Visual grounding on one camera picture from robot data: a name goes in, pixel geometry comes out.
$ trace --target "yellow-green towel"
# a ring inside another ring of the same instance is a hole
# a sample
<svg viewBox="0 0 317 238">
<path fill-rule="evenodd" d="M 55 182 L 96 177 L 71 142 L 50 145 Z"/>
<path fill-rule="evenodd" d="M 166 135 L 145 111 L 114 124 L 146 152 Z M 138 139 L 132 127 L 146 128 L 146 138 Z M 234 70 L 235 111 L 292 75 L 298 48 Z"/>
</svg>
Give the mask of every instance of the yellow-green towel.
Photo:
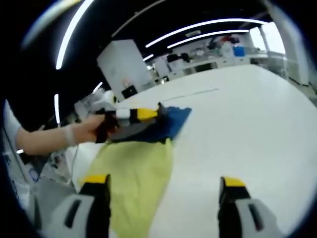
<svg viewBox="0 0 317 238">
<path fill-rule="evenodd" d="M 100 149 L 86 175 L 111 175 L 111 227 L 118 238 L 148 236 L 171 171 L 170 139 L 165 144 L 131 141 Z"/>
</svg>

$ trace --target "white tabletop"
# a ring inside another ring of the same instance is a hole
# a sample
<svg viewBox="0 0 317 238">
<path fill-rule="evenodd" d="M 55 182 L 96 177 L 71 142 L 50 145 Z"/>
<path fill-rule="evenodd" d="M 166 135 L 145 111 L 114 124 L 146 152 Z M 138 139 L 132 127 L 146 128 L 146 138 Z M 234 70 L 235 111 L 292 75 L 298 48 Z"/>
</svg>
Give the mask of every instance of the white tabletop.
<svg viewBox="0 0 317 238">
<path fill-rule="evenodd" d="M 201 90 L 212 91 L 169 100 Z M 173 141 L 173 172 L 150 237 L 217 237 L 221 176 L 244 181 L 285 234 L 295 228 L 317 191 L 317 109 L 299 90 L 243 65 L 191 74 L 120 105 L 155 108 L 159 101 L 193 110 Z M 77 176 L 100 148 L 81 146 Z"/>
</svg>

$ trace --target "ceiling light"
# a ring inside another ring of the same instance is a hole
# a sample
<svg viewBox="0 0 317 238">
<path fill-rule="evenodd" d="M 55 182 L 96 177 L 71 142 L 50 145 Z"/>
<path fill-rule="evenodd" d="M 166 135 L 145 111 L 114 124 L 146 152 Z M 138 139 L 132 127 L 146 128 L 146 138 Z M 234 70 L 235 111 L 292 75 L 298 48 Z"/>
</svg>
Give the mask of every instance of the ceiling light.
<svg viewBox="0 0 317 238">
<path fill-rule="evenodd" d="M 154 56 L 153 54 L 151 54 L 151 55 L 149 55 L 149 56 L 146 56 L 146 57 L 143 59 L 143 61 L 146 61 L 146 60 L 152 58 L 153 56 Z"/>
<path fill-rule="evenodd" d="M 60 120 L 59 120 L 58 94 L 54 95 L 54 107 L 55 107 L 56 122 L 57 122 L 57 125 L 59 126 Z"/>
<path fill-rule="evenodd" d="M 199 27 L 199 26 L 204 26 L 204 25 L 209 25 L 209 24 L 214 24 L 214 23 L 222 23 L 222 22 L 251 22 L 251 23 L 257 23 L 257 24 L 267 24 L 266 21 L 260 21 L 260 20 L 254 20 L 254 19 L 244 19 L 244 18 L 226 18 L 226 19 L 204 21 L 204 22 L 201 22 L 201 23 L 197 23 L 197 24 L 194 24 L 194 25 L 183 27 L 181 29 L 178 29 L 176 31 L 168 33 L 168 34 L 166 34 L 164 36 L 161 36 L 161 37 L 157 38 L 156 40 L 148 43 L 145 47 L 148 48 L 148 47 L 156 44 L 157 42 L 159 42 L 159 41 L 161 41 L 161 40 L 163 40 L 163 39 L 165 39 L 167 37 L 170 37 L 172 35 L 175 35 L 177 33 L 180 33 L 182 31 L 186 31 L 186 30 L 189 30 L 189 29 L 192 29 L 192 28 L 195 28 L 195 27 Z"/>
<path fill-rule="evenodd" d="M 175 44 L 172 44 L 170 46 L 168 46 L 167 48 L 172 48 L 174 46 L 178 46 L 180 44 L 183 44 L 185 42 L 189 42 L 189 41 L 193 41 L 195 39 L 199 39 L 199 38 L 202 38 L 202 37 L 206 37 L 206 36 L 213 36 L 213 35 L 220 35 L 220 34 L 228 34 L 228 33 L 247 33 L 249 32 L 249 30 L 228 30 L 228 31 L 216 31 L 216 32 L 211 32 L 211 33 L 207 33 L 207 34 L 203 34 L 203 35 L 199 35 L 199 36 L 194 36 L 192 38 L 188 38 L 186 40 L 183 40 L 183 41 L 180 41 L 180 42 L 177 42 Z"/>
<path fill-rule="evenodd" d="M 60 48 L 59 48 L 57 61 L 56 61 L 56 69 L 60 69 L 61 68 L 61 66 L 63 64 L 65 52 L 66 52 L 66 49 L 67 49 L 67 45 L 69 43 L 71 35 L 73 34 L 74 29 L 75 29 L 76 25 L 78 24 L 80 18 L 83 16 L 83 14 L 88 9 L 88 7 L 93 3 L 93 1 L 94 0 L 85 0 L 80 5 L 80 7 L 78 8 L 77 12 L 73 16 L 73 19 L 71 19 L 71 21 L 69 23 L 69 26 L 68 26 L 68 28 L 66 30 L 66 33 L 64 35 L 63 41 L 62 41 L 62 43 L 60 45 Z"/>
<path fill-rule="evenodd" d="M 95 92 L 100 88 L 100 86 L 101 86 L 102 84 L 103 84 L 103 83 L 100 82 L 100 83 L 97 85 L 97 87 L 93 90 L 93 93 L 95 93 Z"/>
</svg>

